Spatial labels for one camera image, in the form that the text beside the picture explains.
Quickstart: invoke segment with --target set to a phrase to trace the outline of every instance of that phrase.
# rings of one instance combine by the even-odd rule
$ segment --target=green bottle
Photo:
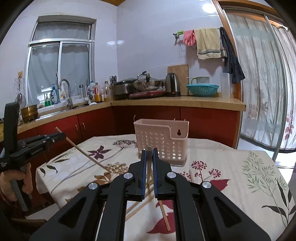
[[[47,94],[44,102],[45,102],[45,106],[50,106],[50,98],[48,98]]]

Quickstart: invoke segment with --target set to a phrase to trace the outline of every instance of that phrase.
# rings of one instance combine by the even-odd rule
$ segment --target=brass pot
[[[29,121],[36,120],[38,118],[37,105],[28,106],[21,109],[22,120],[27,123]]]

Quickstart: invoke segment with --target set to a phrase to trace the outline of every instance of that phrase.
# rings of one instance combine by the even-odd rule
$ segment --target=beige towel
[[[199,59],[221,58],[220,37],[217,28],[195,29]]]

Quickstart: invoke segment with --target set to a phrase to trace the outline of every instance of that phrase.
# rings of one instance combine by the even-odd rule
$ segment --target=electric kettle
[[[167,97],[181,96],[179,78],[175,73],[169,73],[165,78],[165,95]]]

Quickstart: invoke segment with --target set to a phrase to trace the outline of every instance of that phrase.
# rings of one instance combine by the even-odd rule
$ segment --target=sheer curtain
[[[264,17],[226,10],[237,43],[244,102],[241,138],[274,151],[284,115],[284,73],[274,35]]]
[[[34,105],[44,101],[46,89],[57,84],[57,65],[59,44],[33,47],[28,69],[28,104]]]
[[[287,117],[284,137],[280,152],[296,150],[295,107],[296,107],[296,41],[289,30],[273,25],[274,31],[283,48],[285,70],[287,76]]]
[[[69,81],[73,99],[78,98],[79,85],[85,86],[86,81],[90,80],[90,29],[91,25],[85,23],[37,24],[33,40],[47,39],[47,42],[34,42],[31,46],[27,79],[28,105],[43,103],[44,94],[51,91],[52,84],[56,84],[57,87],[59,75],[61,79],[65,78]],[[64,89],[69,96],[66,84]]]

